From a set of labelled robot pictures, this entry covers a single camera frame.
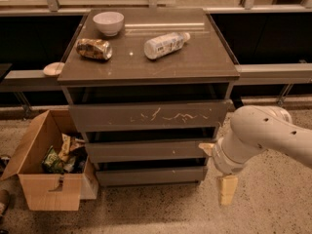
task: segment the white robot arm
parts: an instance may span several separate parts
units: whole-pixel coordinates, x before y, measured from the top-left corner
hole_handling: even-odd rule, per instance
[[[265,149],[280,151],[312,168],[312,131],[293,125],[285,109],[243,106],[234,112],[230,127],[213,148],[214,164],[225,175],[239,173]]]

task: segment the concrete floor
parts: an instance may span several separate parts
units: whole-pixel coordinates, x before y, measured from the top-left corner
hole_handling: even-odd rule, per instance
[[[246,104],[274,104],[245,101]],[[312,129],[312,98],[286,101],[293,121]],[[30,120],[19,108],[0,108],[0,154],[12,155]],[[227,132],[229,112],[219,131]],[[101,188],[94,201],[82,201],[78,212],[32,212],[19,179],[0,181],[12,200],[0,228],[10,233],[311,233],[312,170],[268,150],[252,158],[239,174],[231,206],[218,203],[212,163],[200,185],[155,185]]]

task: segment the drawer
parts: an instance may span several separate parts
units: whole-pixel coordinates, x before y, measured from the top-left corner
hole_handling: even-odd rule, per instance
[[[206,166],[102,171],[97,179],[101,186],[190,183],[204,180],[207,171]]]
[[[88,143],[86,149],[92,163],[203,159],[203,164],[206,165],[208,155],[199,147],[200,143],[201,141]]]
[[[227,100],[198,103],[70,105],[79,132],[114,132],[219,126]]]

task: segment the box flap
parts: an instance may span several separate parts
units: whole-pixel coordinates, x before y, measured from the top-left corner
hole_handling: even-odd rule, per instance
[[[19,180],[30,210],[79,210],[82,174],[19,175]]]
[[[19,173],[20,168],[28,155],[28,152],[30,151],[31,146],[33,145],[36,137],[40,133],[41,128],[43,127],[43,123],[45,122],[49,113],[50,111],[42,113],[31,121],[14,155],[10,159],[8,166],[6,167],[4,173],[2,174],[1,180],[4,180],[10,176],[14,176]]]

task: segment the cardboard box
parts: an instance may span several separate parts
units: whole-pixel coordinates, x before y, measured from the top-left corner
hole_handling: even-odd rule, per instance
[[[87,160],[82,174],[45,174],[41,162],[51,145],[60,149],[61,133],[77,133],[68,110],[50,110],[32,120],[1,180],[13,175],[33,211],[78,211],[80,200],[96,199],[98,180]]]

